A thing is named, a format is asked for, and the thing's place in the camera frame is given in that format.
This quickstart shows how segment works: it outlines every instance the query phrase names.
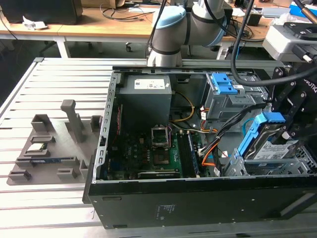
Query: blue plastic bracket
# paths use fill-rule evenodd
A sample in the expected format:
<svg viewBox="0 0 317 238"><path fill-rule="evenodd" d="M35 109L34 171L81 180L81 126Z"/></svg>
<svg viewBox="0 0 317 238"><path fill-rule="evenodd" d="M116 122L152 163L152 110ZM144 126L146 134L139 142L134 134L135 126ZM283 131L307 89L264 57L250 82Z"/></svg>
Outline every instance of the blue plastic bracket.
<svg viewBox="0 0 317 238"><path fill-rule="evenodd" d="M238 91L232 86L231 79L225 73L213 73L211 80L217 88L218 94L238 94Z"/></svg>
<svg viewBox="0 0 317 238"><path fill-rule="evenodd" d="M257 115L243 141L238 147L240 156L243 156L253 139L259 135L259 127L263 123L284 123L285 119L281 113L262 112Z"/></svg>

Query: slotted metal surface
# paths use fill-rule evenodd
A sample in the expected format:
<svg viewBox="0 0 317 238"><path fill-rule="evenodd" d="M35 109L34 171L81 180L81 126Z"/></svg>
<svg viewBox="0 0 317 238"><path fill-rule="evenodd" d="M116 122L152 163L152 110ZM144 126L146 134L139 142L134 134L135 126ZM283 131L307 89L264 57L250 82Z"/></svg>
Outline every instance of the slotted metal surface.
<svg viewBox="0 0 317 238"><path fill-rule="evenodd" d="M187 227L119 229L105 231L91 205L81 199L84 184L9 186L13 168L35 114L65 119L64 99L76 100L82 119L102 115L113 65L145 65L143 59L44 59L34 62L0 109L0 237L230 237L253 234L316 232L316 206L290 221L253 224L216 224ZM276 62L239 61L240 67L261 67L271 75ZM229 62L185 60L185 66L229 67Z"/></svg>

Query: circuit board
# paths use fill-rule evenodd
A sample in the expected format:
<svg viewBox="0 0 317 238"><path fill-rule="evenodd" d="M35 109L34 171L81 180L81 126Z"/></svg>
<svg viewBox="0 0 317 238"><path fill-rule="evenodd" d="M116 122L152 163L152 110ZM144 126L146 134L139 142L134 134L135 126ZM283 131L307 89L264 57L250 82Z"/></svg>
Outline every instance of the circuit board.
<svg viewBox="0 0 317 238"><path fill-rule="evenodd" d="M153 148L150 134L126 134L112 147L109 180L137 179L142 172L177 172L182 178L177 135L170 134L170 147ZM192 134L195 152L201 146L200 136Z"/></svg>

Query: gray 3d-printed holder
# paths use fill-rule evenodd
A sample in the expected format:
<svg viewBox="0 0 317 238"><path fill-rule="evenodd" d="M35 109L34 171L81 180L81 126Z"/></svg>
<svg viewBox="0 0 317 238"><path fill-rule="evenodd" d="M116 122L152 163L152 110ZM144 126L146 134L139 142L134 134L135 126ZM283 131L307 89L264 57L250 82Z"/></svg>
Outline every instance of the gray 3d-printed holder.
<svg viewBox="0 0 317 238"><path fill-rule="evenodd" d="M101 116L81 121L75 101L64 100L61 109L68 121L35 115L33 130L8 175L7 184L57 184L85 182L88 164L98 145ZM42 149L28 152L32 144Z"/></svg>

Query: desk leg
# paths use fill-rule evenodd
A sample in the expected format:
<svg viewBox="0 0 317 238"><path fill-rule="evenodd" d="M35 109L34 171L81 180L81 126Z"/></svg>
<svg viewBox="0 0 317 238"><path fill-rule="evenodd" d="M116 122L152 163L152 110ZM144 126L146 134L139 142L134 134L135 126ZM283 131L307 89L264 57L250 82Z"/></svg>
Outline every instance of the desk leg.
<svg viewBox="0 0 317 238"><path fill-rule="evenodd" d="M224 60L225 59L231 44L232 44L231 42L226 42L226 41L220 43L220 48L218 51L217 60Z"/></svg>
<svg viewBox="0 0 317 238"><path fill-rule="evenodd" d="M193 52L194 46L192 45L188 45L187 46L187 56L192 56L192 52Z"/></svg>
<svg viewBox="0 0 317 238"><path fill-rule="evenodd" d="M103 43L102 42L97 42L97 48L98 48L98 53L99 54L102 54L104 52Z"/></svg>
<svg viewBox="0 0 317 238"><path fill-rule="evenodd" d="M59 53L62 58L70 58L67 42L64 40L56 40L58 45Z"/></svg>

